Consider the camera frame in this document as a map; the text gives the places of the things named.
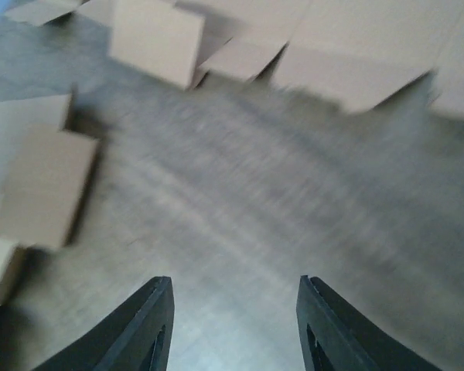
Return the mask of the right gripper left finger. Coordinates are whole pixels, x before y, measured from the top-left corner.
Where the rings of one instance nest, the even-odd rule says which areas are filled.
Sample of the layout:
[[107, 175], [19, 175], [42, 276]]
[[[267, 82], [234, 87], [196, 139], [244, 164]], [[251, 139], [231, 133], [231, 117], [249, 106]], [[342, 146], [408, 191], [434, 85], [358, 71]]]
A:
[[174, 322], [170, 277], [154, 277], [37, 370], [167, 370]]

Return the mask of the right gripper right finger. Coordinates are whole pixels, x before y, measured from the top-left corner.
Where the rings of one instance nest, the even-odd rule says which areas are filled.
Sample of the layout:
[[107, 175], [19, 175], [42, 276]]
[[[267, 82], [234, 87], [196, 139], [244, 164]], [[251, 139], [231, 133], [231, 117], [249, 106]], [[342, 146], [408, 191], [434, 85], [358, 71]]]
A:
[[378, 328], [318, 277], [300, 277], [296, 304], [307, 370], [437, 370]]

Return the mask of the cardboard box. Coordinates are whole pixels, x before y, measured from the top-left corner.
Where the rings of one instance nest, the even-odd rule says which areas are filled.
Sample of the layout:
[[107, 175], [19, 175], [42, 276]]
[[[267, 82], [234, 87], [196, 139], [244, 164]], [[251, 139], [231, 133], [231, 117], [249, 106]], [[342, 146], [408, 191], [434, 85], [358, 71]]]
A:
[[430, 108], [464, 119], [464, 1], [117, 1], [109, 54], [183, 90], [276, 62], [275, 87], [348, 113], [434, 73]]

